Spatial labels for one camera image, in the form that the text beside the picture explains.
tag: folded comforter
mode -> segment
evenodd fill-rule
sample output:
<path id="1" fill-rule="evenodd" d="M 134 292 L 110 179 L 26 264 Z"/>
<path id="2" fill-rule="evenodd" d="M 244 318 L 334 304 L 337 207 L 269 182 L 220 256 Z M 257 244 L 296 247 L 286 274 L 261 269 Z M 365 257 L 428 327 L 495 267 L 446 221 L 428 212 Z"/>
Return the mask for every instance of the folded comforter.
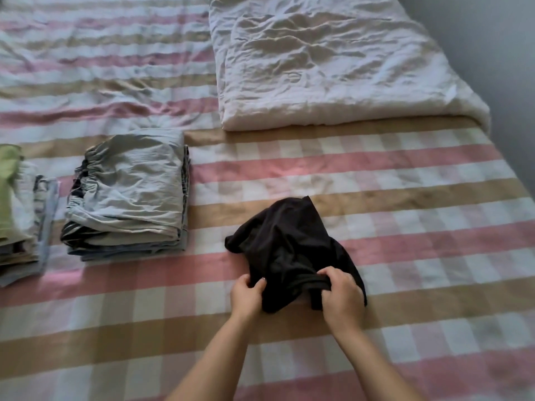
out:
<path id="1" fill-rule="evenodd" d="M 225 130 L 489 110 L 397 0 L 210 0 Z"/>

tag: checkered bedsheet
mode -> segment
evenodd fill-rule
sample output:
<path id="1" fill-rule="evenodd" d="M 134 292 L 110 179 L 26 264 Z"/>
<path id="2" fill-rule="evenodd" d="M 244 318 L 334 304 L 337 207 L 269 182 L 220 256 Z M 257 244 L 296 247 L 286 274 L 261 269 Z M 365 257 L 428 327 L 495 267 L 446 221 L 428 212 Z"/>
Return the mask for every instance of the checkered bedsheet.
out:
<path id="1" fill-rule="evenodd" d="M 207 0 L 4 0 L 0 29 L 0 141 L 62 181 L 46 275 L 0 290 L 2 400 L 163 399 L 247 271 L 224 236 L 303 195 L 365 280 L 367 333 L 428 398 L 535 399 L 535 205 L 471 120 L 225 134 Z M 84 151 L 158 127 L 187 130 L 186 253 L 68 256 L 59 231 Z M 260 319 L 236 399 L 363 395 L 298 299 Z"/>

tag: wall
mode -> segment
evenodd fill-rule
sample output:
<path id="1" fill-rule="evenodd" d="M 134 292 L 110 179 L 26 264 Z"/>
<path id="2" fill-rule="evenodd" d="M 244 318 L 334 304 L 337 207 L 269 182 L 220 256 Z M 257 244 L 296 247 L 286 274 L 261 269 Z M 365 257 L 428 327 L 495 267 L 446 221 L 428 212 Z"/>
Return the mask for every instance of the wall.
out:
<path id="1" fill-rule="evenodd" d="M 491 137 L 535 195 L 535 0 L 400 2 L 491 107 Z"/>

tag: black t-shirt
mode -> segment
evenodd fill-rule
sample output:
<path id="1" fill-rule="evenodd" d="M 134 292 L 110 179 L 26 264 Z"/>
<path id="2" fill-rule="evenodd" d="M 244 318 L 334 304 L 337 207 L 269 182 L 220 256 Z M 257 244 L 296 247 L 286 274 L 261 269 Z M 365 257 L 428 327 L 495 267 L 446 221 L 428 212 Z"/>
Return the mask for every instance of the black t-shirt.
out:
<path id="1" fill-rule="evenodd" d="M 262 308 L 273 313 L 302 292 L 309 291 L 314 310 L 322 309 L 322 290 L 331 289 L 317 271 L 333 266 L 350 273 L 364 293 L 364 283 L 346 250 L 331 238 L 310 197 L 285 198 L 245 222 L 225 247 L 244 253 L 249 261 L 251 287 L 265 277 Z"/>

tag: left hand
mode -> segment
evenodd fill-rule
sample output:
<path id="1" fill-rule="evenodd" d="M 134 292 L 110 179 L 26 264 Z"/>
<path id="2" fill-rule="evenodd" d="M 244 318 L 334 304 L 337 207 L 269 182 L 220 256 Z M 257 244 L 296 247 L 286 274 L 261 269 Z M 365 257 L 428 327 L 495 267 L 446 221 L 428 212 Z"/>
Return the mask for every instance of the left hand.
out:
<path id="1" fill-rule="evenodd" d="M 249 288 L 251 276 L 240 276 L 231 290 L 232 317 L 244 322 L 254 321 L 262 311 L 262 292 L 266 288 L 266 280 L 261 278 L 253 288 Z"/>

